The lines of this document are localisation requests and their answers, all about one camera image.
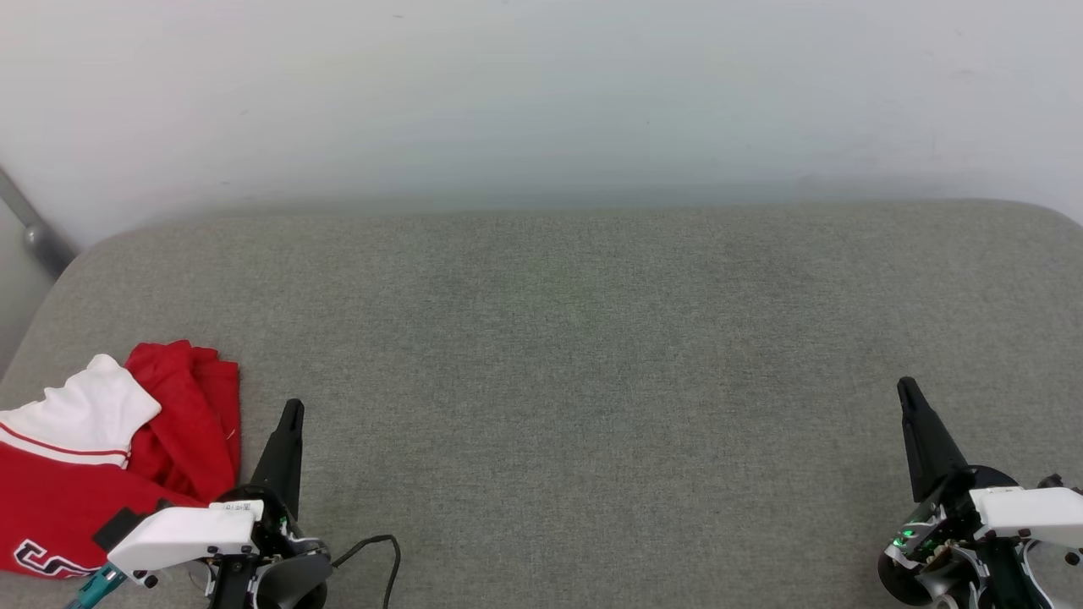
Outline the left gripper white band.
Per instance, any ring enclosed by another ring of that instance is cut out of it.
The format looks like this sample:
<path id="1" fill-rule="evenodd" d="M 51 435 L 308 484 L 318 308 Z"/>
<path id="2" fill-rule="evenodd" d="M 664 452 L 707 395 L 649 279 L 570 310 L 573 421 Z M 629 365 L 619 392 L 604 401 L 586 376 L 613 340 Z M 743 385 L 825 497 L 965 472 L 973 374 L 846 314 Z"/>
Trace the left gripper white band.
<path id="1" fill-rule="evenodd" d="M 300 516 L 305 405 L 290 398 L 256 463 L 251 485 L 206 507 L 120 510 L 107 524 L 107 567 L 151 589 L 159 571 L 203 576 L 210 608 L 322 608 L 332 559 Z"/>

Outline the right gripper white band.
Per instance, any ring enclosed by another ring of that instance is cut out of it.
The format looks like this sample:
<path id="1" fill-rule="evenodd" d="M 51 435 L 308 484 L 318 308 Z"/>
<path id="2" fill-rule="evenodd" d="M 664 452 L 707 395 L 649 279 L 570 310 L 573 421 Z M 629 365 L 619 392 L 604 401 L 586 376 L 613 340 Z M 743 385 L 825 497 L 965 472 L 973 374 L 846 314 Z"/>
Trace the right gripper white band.
<path id="1" fill-rule="evenodd" d="M 1008 475 L 970 466 L 912 377 L 897 384 L 910 493 L 917 508 L 897 534 L 901 562 L 935 562 L 952 547 L 986 540 L 1046 544 L 1080 557 L 1080 490 L 1053 475 L 1041 488 L 1014 485 Z"/>

